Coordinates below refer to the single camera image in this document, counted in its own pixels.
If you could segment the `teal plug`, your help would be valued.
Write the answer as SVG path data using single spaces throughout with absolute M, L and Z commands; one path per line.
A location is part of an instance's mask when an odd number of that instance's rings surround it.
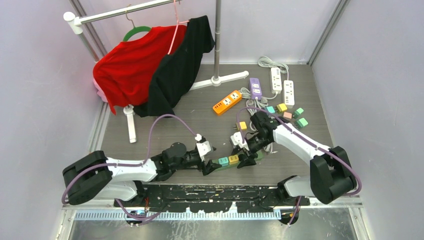
M 222 167 L 226 167 L 230 165 L 230 161 L 228 157 L 222 157 L 218 159 L 218 163 L 222 166 Z
M 275 108 L 274 108 L 273 106 L 267 106 L 267 107 L 266 107 L 266 110 L 267 110 L 269 113 L 271 113 L 271 114 L 275 114 L 275 113 L 276 113 L 276 110 L 275 110 Z

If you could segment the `dark green power strip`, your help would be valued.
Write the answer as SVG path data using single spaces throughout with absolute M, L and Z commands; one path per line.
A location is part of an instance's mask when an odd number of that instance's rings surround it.
M 263 158 L 263 152 L 258 151 L 255 154 L 249 154 L 243 151 L 235 155 L 230 155 L 227 157 L 221 157 L 218 159 L 212 159 L 211 163 L 218 165 L 217 170 L 226 170 L 229 168 L 237 168 L 241 169 L 244 167 L 255 166 L 259 163 L 259 161 Z

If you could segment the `pink plug adapter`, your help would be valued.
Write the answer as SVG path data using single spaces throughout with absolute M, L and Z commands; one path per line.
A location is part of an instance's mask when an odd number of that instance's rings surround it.
M 293 114 L 291 113 L 291 112 L 284 112 L 283 114 L 282 114 L 282 117 L 284 118 L 284 119 L 286 119 L 286 120 L 292 120 L 293 119 Z

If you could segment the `green plug adapter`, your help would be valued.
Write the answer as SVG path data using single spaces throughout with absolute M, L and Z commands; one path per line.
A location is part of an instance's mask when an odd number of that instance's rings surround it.
M 309 122 L 303 117 L 303 118 L 297 119 L 294 122 L 294 124 L 298 129 L 303 129 L 309 124 Z
M 294 119 L 298 119 L 300 117 L 300 115 L 304 112 L 304 109 L 299 107 L 298 109 L 296 109 L 293 113 L 292 113 L 292 117 Z

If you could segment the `purple power strip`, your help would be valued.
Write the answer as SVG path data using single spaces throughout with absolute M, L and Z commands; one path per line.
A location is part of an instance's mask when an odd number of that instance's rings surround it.
M 268 97 L 263 96 L 262 88 L 260 85 L 260 80 L 258 78 L 250 78 L 249 79 L 249 99 L 246 101 L 247 107 L 255 107 L 255 108 L 261 108 L 266 109 L 268 104 Z M 255 109 L 248 109 L 247 110 L 249 114 L 252 116 L 254 113 L 257 112 Z M 249 123 L 249 127 L 252 131 L 256 131 L 255 126 L 252 122 Z M 273 151 L 273 144 L 270 143 L 266 147 L 264 147 L 264 151 L 268 154 L 270 154 Z

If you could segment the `orange power strip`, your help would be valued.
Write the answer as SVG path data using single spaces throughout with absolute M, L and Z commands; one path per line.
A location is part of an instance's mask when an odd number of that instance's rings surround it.
M 212 110 L 217 116 L 221 116 L 229 109 L 234 107 L 242 99 L 246 100 L 247 107 L 260 108 L 261 101 L 255 97 L 252 98 L 250 91 L 246 87 L 242 87 L 240 90 L 234 90 L 217 104 L 212 107 Z

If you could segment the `long white power strip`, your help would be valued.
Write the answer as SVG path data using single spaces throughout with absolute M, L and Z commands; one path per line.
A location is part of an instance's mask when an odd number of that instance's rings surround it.
M 263 68 L 277 67 L 281 70 L 281 79 L 282 79 L 282 100 L 286 106 L 291 109 L 295 106 L 295 89 L 294 82 L 290 80 L 289 66 L 282 62 L 277 62 L 271 60 L 267 56 L 261 56 L 257 64 Z

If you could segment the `short white power strip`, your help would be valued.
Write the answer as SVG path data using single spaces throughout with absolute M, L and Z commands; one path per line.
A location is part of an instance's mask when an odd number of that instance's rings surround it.
M 271 67 L 270 68 L 270 75 L 269 75 L 269 80 L 270 80 L 270 90 L 271 93 L 273 94 L 272 97 L 266 97 L 264 94 L 264 80 L 260 79 L 259 83 L 260 83 L 260 90 L 261 90 L 261 98 L 262 99 L 275 99 L 277 97 L 277 95 L 279 95 L 282 90 L 283 90 L 283 84 L 282 84 L 282 76 L 281 76 L 281 69 L 278 67 Z

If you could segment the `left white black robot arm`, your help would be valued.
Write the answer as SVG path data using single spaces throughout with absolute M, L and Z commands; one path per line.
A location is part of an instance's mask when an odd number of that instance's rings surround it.
M 195 169 L 207 176 L 221 168 L 218 162 L 205 160 L 214 150 L 208 141 L 198 142 L 193 150 L 175 142 L 147 160 L 115 159 L 96 150 L 62 171 L 66 185 L 62 202 L 81 205 L 91 200 L 119 199 L 141 206 L 146 200 L 143 183 L 166 181 L 178 170 Z

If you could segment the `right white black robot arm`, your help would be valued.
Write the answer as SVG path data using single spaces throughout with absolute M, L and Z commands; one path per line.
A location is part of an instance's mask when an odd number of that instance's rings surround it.
M 297 197 L 315 197 L 329 204 L 362 190 L 360 177 L 352 169 L 344 148 L 321 144 L 265 110 L 258 110 L 250 120 L 256 129 L 252 137 L 240 130 L 230 137 L 233 153 L 239 155 L 237 168 L 254 166 L 257 153 L 270 144 L 287 148 L 309 167 L 308 176 L 293 175 L 277 184 L 276 195 L 281 204 L 291 205 Z

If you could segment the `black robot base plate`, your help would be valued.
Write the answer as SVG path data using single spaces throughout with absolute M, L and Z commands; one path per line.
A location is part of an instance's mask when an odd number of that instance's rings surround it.
M 302 206 L 309 206 L 306 197 L 284 196 L 278 187 L 267 185 L 160 185 L 145 184 L 130 200 L 114 201 L 130 214 L 146 217 L 147 211 L 161 213 L 227 214 L 275 213 L 282 224 L 294 224 Z

